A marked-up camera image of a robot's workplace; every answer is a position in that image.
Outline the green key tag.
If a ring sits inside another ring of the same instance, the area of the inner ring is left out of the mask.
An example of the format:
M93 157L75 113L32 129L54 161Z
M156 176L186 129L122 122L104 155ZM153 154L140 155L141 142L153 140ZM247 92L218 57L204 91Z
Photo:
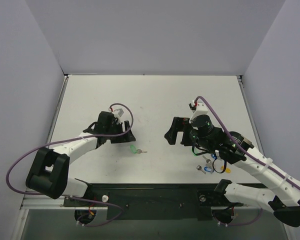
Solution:
M137 149L134 145L130 145L130 150L133 154L136 154L137 153Z

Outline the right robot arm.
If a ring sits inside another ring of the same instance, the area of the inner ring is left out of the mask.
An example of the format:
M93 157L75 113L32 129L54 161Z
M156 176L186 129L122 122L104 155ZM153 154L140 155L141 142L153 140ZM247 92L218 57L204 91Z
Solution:
M226 134L222 128L215 127L206 114L194 120L174 117L164 138L175 145L179 132L183 134L183 146L242 169L265 186L256 188L222 179L213 192L216 203L259 207L273 213L286 225L300 226L300 181L275 166L273 160L262 155L251 141L235 131Z

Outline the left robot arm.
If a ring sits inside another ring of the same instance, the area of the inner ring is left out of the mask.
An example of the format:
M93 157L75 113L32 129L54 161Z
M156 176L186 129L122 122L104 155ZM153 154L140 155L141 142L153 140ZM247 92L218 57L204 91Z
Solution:
M70 164L108 140L111 144L134 142L136 138L129 129L129 121L120 120L123 114L121 108L112 112L102 111L98 120L83 130L78 140L51 149L41 147L27 175L26 186L52 199L75 197L80 205L89 205L93 200L89 184L69 177Z

